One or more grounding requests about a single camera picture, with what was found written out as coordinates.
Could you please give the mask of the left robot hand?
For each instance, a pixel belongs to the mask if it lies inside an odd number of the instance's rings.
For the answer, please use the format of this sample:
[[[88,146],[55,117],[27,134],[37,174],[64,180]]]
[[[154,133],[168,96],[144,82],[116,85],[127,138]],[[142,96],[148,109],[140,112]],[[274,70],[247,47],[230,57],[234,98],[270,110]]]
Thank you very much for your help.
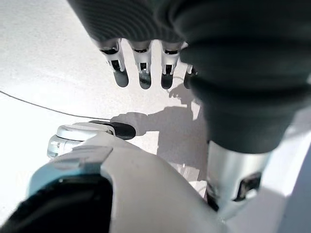
[[[268,153],[311,103],[308,0],[71,0],[100,49],[111,39],[185,42],[210,140],[210,206],[234,213],[259,187]]]

